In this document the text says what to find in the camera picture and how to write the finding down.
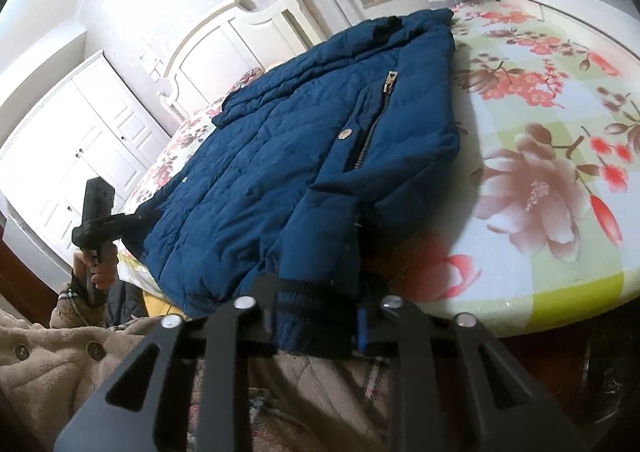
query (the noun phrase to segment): blue puffer jacket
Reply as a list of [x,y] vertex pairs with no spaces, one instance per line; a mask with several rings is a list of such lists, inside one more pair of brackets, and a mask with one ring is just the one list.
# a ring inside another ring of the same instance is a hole
[[278,347],[350,347],[367,286],[359,232],[419,229],[458,152],[451,17],[362,23],[229,96],[217,130],[138,209],[162,217],[125,239],[162,291],[201,317],[277,272]]

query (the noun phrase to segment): bed post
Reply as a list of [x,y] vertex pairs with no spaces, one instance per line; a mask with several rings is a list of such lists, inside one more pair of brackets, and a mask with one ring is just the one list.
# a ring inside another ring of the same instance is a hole
[[326,36],[302,0],[281,0],[302,26],[313,45],[326,41]]

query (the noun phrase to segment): zipper pull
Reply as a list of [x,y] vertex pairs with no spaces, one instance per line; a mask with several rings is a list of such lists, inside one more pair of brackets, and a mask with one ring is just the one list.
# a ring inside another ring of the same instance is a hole
[[385,87],[383,87],[382,92],[385,95],[390,95],[393,91],[394,84],[396,83],[396,78],[398,78],[398,71],[390,71],[386,76]]

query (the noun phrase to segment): red flower pattern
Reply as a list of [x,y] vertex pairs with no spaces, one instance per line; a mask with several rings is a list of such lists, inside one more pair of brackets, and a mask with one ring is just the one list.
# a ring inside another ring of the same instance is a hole
[[530,19],[535,19],[534,16],[529,16],[520,10],[514,10],[509,14],[503,14],[496,10],[492,10],[491,12],[480,14],[480,17],[482,17],[482,19],[488,19],[490,21],[488,24],[490,25],[494,25],[495,23],[515,23],[519,25],[520,23],[524,23]]
[[611,154],[611,146],[609,145],[609,142],[607,142],[607,140],[605,140],[604,138],[591,137],[591,139],[589,140],[589,145],[597,155],[604,156]]
[[222,113],[222,107],[218,106],[217,108],[208,110],[207,116],[213,118],[214,116],[220,115],[220,113]]
[[620,71],[616,70],[612,65],[609,64],[606,60],[604,60],[600,55],[589,52],[589,60],[600,67],[601,70],[604,71],[610,77],[619,77]]
[[471,256],[449,255],[445,240],[429,232],[367,259],[365,268],[383,277],[397,277],[392,291],[411,302],[457,297],[481,275]]
[[617,143],[614,145],[614,149],[618,158],[620,158],[624,163],[631,163],[633,161],[634,157],[631,154],[631,151],[629,151],[629,148],[623,143]]
[[483,100],[500,100],[507,95],[518,95],[524,98],[529,106],[559,106],[554,100],[564,87],[562,79],[568,75],[558,72],[548,59],[545,59],[545,72],[543,75],[536,71],[507,71],[500,68],[500,71],[494,71],[497,77],[495,86],[483,92],[481,97]]
[[622,246],[622,233],[620,232],[620,227],[618,226],[618,222],[613,216],[613,213],[599,197],[591,194],[590,200],[591,208],[593,208],[593,214],[596,216],[603,232],[606,234],[607,238],[609,238],[609,241],[620,248],[620,246]]
[[558,46],[562,44],[562,41],[556,37],[531,39],[520,38],[516,39],[518,46],[532,46],[530,50],[532,54],[536,55],[551,55],[558,51]]
[[600,168],[600,177],[607,182],[610,191],[626,192],[629,176],[622,167],[603,165]]

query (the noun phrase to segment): metal screw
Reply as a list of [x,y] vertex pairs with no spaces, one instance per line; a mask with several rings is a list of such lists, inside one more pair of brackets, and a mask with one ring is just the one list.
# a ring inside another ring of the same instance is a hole
[[402,297],[398,297],[398,295],[387,295],[384,299],[382,299],[382,307],[386,307],[389,309],[398,309],[402,306]]
[[460,327],[473,327],[478,323],[478,319],[470,313],[460,313],[456,315],[456,324]]
[[238,309],[250,309],[255,306],[255,299],[253,297],[249,297],[249,295],[244,295],[244,297],[238,297],[235,299],[234,306]]
[[167,315],[166,317],[164,317],[160,324],[163,328],[173,329],[181,325],[182,322],[184,322],[184,320],[182,320],[182,317],[180,315],[172,313],[171,315]]

